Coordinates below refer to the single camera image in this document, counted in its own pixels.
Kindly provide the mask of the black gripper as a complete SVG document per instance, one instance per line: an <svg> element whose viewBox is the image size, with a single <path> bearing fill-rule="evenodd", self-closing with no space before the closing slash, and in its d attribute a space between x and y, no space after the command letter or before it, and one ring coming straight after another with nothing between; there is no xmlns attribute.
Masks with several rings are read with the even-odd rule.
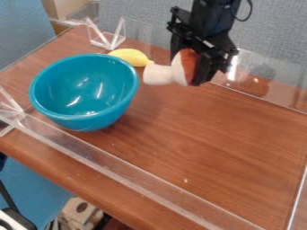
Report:
<svg viewBox="0 0 307 230"><path fill-rule="evenodd" d="M217 71L227 72L239 50L229 32L237 6L193 6L189 11L171 8L167 29L171 32L171 59L181 49L193 49L196 60L192 86L209 82Z"/></svg>

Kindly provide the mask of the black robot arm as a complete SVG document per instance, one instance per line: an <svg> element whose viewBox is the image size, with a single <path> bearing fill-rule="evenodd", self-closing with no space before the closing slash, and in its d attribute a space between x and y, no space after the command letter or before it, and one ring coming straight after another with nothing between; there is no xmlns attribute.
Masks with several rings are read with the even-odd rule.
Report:
<svg viewBox="0 0 307 230"><path fill-rule="evenodd" d="M193 0L192 9L171 8L171 77L184 86L209 82L225 73L239 50L229 31L241 0Z"/></svg>

